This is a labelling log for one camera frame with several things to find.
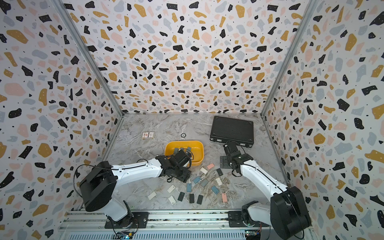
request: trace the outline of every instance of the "black cable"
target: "black cable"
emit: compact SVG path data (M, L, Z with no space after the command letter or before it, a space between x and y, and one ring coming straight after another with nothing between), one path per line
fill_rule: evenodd
M262 171L260 171L259 169L255 168L254 166L251 166L251 165L248 165L248 164L244 164L244 165L249 166L249 167L253 167L254 169L258 170L261 174L263 174L266 178L268 178L268 180L271 181L271 182L272 182L278 189L280 189L280 191L281 191L282 193L284 193L284 191L283 191L283 190L282 190L276 183L274 183L271 179L269 179L269 177L267 177ZM302 229L302 231L303 231L303 237L302 237L302 238L299 238L299 237L296 236L296 235L294 235L294 236L295 236L296 238L298 238L298 239L304 239L304 236L305 236L305 235L304 235L304 227L303 227L303 225L301 224L301 220L300 220L300 218L299 218L299 214L297 213L297 211L296 211L295 207L293 206L291 200L289 199L287 193L284 193L284 194L285 194L285 196L287 197L287 199L288 199L288 201L290 202L290 204L291 204L291 206L293 207L293 209L295 210L296 217L297 217L297 219L299 220L299 223L300 223L300 225L301 225L301 229Z
M110 220L110 222L111 222L111 226L112 226L113 232L116 234L117 239L122 240L122 239L119 237L119 235L116 233L115 228L113 227L112 218L111 218L110 216L107 216L107 217L109 218L109 220Z
M145 161L147 161L147 163L149 163L148 160L145 158L140 158L136 163L138 163L140 160L145 160Z
M241 146L238 142L233 141L233 140L229 140L229 141L227 141L225 144L227 144L227 143L229 143L229 142L234 142L234 143L236 143L237 145L239 145L239 146L243 149L243 151L244 151L244 153L245 153L245 150L244 150L243 146Z
M241 177L242 176L242 174L240 173L240 176L236 176L235 174L233 174L233 171L234 171L235 169L233 169L232 170L232 175L234 176L234 177Z

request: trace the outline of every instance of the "patterned wall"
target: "patterned wall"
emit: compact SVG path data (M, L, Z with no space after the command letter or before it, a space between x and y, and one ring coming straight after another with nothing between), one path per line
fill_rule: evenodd
M383 1L319 1L267 112L320 239L384 239Z
M53 239L117 114L50 2L0 7L0 239Z
M308 0L65 0L124 112L258 112Z

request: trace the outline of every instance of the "pink speckle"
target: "pink speckle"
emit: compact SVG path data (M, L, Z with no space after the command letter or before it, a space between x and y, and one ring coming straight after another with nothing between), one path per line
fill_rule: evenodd
M24 32L32 38L35 38L35 35L28 28L24 27Z
M16 159L16 157L17 157L17 155L18 155L17 153L18 153L17 149L14 149L14 148L13 148L13 149L11 150L11 159L12 159L12 160L15 160L15 159Z
M24 165L21 176L29 181L33 180L32 164L30 162Z
M207 33L207 32L203 33L203 35L201 35L201 38L203 39L203 41L206 44L210 44L211 43L212 36L209 33Z
M307 119L305 122L304 122L304 126L315 126L315 123L312 119Z
M28 137L28 128L25 124L20 124L17 128L17 133L20 134L23 137Z
M308 63L312 59L313 53L312 49L305 51L305 61Z
M20 168L20 164L18 164L18 163L10 163L10 164L9 164L9 167L10 167L12 170L19 169L19 168Z
M151 15L151 17L153 17L154 14L153 14L152 8L150 6L147 8L147 11Z
M18 83L6 83L4 85L4 91L11 96L21 97L25 94L25 90Z
M353 158L355 157L355 155L350 155L348 158L347 158L347 163L348 163L348 165L349 166L352 166L352 164L353 164L353 162L354 162L354 160L353 160Z
M211 13L211 10L209 10L209 7L208 7L208 4L207 3L205 3L205 12L206 13Z
M39 136L37 137L37 141L41 141L41 140L47 140L48 139L48 136L47 135L44 135L44 134L39 134Z
M118 44L122 44L122 37L117 33L112 33L111 38L115 40Z

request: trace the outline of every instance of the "marble floor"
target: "marble floor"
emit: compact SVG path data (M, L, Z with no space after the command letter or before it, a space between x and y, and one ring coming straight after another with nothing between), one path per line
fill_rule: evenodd
M140 158L151 159L156 155L163 155L167 143L180 140L198 140L204 145L204 160L200 166L191 167L191 177L187 183L192 183L192 192L187 192L187 184L177 179L172 183L166 181L166 177L143 179L121 186L115 194L121 200L127 201L132 210L154 210L154 209L240 209L242 205L253 200L268 203L262 192L245 177L234 177L230 169L222 169L224 175L220 177L223 185L218 186L215 178L218 177L216 169L220 165L220 156L224 156L222 144L211 142L209 134L211 131L214 115L183 115L183 114L148 114L128 115L124 118L121 130L110 151L107 160L110 164L131 164ZM284 182L278 161L272 149L260 115L227 115L230 118L239 118L254 122L255 143L251 148L244 148L258 164L277 180ZM155 131L155 139L142 140L142 132ZM201 167L207 169L207 165L213 163L215 167L208 173L203 174ZM207 179L209 183L202 187L200 182L193 183L193 179L200 176ZM171 185L176 189L171 193L167 189ZM220 191L215 195L211 190L216 186ZM156 196L149 200L147 196L153 191ZM182 202L177 201L180 192L185 196ZM195 194L195 203L189 204L189 194ZM228 202L222 202L221 193L226 193ZM173 196L175 205L171 205L168 198ZM198 195L203 195L201 205L197 204Z

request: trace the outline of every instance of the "yellow plastic tub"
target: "yellow plastic tub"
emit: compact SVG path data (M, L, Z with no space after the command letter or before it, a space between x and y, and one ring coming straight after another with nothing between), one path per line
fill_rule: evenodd
M200 141L173 141L167 144L165 155L172 155L175 148L191 148L193 154L192 166L199 166L204 159L204 146Z

